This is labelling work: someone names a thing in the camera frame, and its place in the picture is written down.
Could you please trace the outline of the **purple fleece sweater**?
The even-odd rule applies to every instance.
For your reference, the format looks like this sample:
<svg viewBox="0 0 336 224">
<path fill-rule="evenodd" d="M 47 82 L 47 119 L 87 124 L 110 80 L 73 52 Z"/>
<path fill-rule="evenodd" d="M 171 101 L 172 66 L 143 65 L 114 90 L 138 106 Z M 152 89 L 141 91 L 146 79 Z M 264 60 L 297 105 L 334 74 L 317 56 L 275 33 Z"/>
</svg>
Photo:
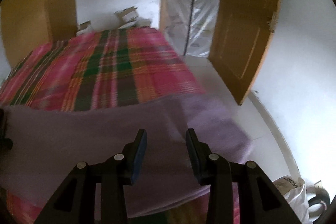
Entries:
<svg viewBox="0 0 336 224">
<path fill-rule="evenodd" d="M 146 130 L 148 145 L 139 179 L 125 191 L 130 217 L 171 209 L 209 192 L 191 169 L 185 142 L 189 128 L 229 161 L 244 162 L 252 149 L 250 137 L 223 102 L 205 94 L 83 112 L 21 105 L 8 106 L 6 112 L 6 135 L 14 145 L 1 160 L 1 186 L 38 207 L 77 163 L 106 161 L 133 141 L 140 129 Z"/>
</svg>

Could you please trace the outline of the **white plastic bag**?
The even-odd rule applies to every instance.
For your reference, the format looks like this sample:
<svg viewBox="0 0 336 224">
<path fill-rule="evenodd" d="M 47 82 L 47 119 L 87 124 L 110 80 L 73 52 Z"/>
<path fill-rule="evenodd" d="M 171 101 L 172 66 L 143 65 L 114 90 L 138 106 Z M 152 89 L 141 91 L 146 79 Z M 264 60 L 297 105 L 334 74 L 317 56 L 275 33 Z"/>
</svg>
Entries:
<svg viewBox="0 0 336 224">
<path fill-rule="evenodd" d="M 311 223 L 309 221 L 309 204 L 305 181 L 300 177 L 295 180 L 291 176 L 283 176 L 274 181 L 273 184 L 293 209 L 301 223 Z"/>
</svg>

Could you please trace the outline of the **grey round floor object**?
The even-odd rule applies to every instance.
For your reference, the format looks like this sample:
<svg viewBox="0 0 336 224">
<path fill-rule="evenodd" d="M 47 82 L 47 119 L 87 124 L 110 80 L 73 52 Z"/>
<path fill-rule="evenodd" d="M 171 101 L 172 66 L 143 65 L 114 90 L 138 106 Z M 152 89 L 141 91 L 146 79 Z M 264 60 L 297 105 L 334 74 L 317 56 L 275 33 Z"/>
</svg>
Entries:
<svg viewBox="0 0 336 224">
<path fill-rule="evenodd" d="M 315 194 L 315 196 L 308 201 L 309 217 L 317 219 L 323 215 L 330 206 L 330 196 L 327 190 L 318 184 L 310 187 L 309 190 L 311 194 Z"/>
</svg>

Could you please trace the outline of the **red green plaid blanket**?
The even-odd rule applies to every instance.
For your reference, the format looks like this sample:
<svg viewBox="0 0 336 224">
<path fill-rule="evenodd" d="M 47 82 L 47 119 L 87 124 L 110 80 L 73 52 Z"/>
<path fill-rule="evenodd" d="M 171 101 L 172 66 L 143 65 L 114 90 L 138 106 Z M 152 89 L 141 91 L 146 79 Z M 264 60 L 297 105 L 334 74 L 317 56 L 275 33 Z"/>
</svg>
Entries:
<svg viewBox="0 0 336 224">
<path fill-rule="evenodd" d="M 89 111 L 189 95 L 198 110 L 226 117 L 222 102 L 205 94 L 186 64 L 153 28 L 91 32 L 43 44 L 12 69 L 1 106 Z"/>
</svg>

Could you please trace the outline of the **white cardboard box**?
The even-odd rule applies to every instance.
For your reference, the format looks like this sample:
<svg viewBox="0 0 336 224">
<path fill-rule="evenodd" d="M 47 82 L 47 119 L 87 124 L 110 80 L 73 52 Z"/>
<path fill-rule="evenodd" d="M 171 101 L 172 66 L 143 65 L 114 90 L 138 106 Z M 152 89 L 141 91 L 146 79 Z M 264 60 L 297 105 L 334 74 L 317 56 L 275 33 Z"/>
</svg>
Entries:
<svg viewBox="0 0 336 224">
<path fill-rule="evenodd" d="M 82 34 L 87 34 L 87 33 L 90 33 L 90 32 L 92 32 L 92 26 L 91 26 L 91 21 L 88 20 L 88 21 L 78 25 L 76 36 L 80 36 Z"/>
</svg>

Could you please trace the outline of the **wooden wardrobe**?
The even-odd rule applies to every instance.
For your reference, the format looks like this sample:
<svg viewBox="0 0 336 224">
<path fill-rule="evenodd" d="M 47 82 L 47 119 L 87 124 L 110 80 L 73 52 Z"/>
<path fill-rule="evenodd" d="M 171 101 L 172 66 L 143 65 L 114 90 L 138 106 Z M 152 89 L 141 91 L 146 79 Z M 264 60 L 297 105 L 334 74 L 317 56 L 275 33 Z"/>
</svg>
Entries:
<svg viewBox="0 0 336 224">
<path fill-rule="evenodd" d="M 1 1 L 2 43 L 11 67 L 37 46 L 72 38 L 76 31 L 76 0 Z"/>
</svg>

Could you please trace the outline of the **brown cardboard box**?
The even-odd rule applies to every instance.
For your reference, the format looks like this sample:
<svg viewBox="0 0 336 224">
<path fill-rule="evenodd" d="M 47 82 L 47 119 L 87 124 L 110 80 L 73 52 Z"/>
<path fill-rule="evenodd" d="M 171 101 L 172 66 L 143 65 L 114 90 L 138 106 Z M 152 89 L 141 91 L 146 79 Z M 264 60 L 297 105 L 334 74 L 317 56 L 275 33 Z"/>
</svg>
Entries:
<svg viewBox="0 0 336 224">
<path fill-rule="evenodd" d="M 116 11 L 114 14 L 124 24 L 135 21 L 138 18 L 137 7 L 135 6 Z"/>
</svg>

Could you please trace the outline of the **wooden door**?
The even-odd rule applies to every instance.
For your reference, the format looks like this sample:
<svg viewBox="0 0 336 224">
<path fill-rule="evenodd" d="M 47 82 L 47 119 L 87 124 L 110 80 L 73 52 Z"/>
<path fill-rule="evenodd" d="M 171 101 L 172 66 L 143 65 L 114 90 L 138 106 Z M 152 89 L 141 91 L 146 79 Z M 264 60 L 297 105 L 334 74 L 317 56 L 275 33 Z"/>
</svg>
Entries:
<svg viewBox="0 0 336 224">
<path fill-rule="evenodd" d="M 238 105 L 266 57 L 281 0 L 220 0 L 209 61 Z"/>
</svg>

